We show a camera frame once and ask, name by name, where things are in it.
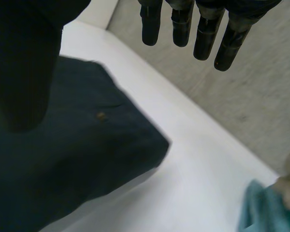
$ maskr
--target dark blue cloth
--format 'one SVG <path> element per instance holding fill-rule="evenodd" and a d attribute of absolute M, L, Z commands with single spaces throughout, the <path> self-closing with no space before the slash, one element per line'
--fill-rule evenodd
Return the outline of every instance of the dark blue cloth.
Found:
<path fill-rule="evenodd" d="M 43 122 L 0 126 L 0 232 L 37 232 L 159 166 L 168 146 L 101 65 L 59 58 Z"/>

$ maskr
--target black robotic finger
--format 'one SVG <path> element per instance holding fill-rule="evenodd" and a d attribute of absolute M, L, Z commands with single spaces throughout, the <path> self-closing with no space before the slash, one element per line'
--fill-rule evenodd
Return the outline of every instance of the black robotic finger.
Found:
<path fill-rule="evenodd" d="M 196 3 L 201 16 L 193 55 L 198 60 L 206 60 L 211 53 L 225 12 L 224 0 L 196 0 Z"/>
<path fill-rule="evenodd" d="M 160 14 L 163 0 L 139 0 L 141 3 L 142 40 L 148 46 L 153 46 L 158 40 L 160 30 Z"/>
<path fill-rule="evenodd" d="M 179 47 L 188 44 L 194 0 L 166 0 L 173 8 L 173 42 Z"/>
<path fill-rule="evenodd" d="M 231 67 L 252 25 L 280 2 L 281 0 L 227 0 L 229 22 L 214 63 L 217 70 L 226 71 Z"/>

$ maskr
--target white surface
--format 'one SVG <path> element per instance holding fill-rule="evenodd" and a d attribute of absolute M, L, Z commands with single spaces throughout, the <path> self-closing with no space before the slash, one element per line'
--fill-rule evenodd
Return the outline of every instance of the white surface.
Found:
<path fill-rule="evenodd" d="M 79 21 L 106 29 L 118 0 L 91 0 L 90 5 L 79 15 Z"/>
<path fill-rule="evenodd" d="M 110 33 L 73 22 L 61 53 L 104 63 L 173 145 L 149 180 L 120 197 L 86 203 L 44 231 L 236 231 L 248 183 L 269 185 L 276 174 Z"/>

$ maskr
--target dark fabric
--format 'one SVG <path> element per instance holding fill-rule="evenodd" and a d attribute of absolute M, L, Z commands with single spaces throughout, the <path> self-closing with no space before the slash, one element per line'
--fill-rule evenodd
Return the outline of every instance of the dark fabric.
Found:
<path fill-rule="evenodd" d="M 47 110 L 61 32 L 90 0 L 0 0 L 0 123 L 35 128 Z"/>
<path fill-rule="evenodd" d="M 0 232 L 37 232 L 159 166 L 167 149 L 101 65 L 59 58 L 43 122 L 23 134 L 0 126 Z"/>

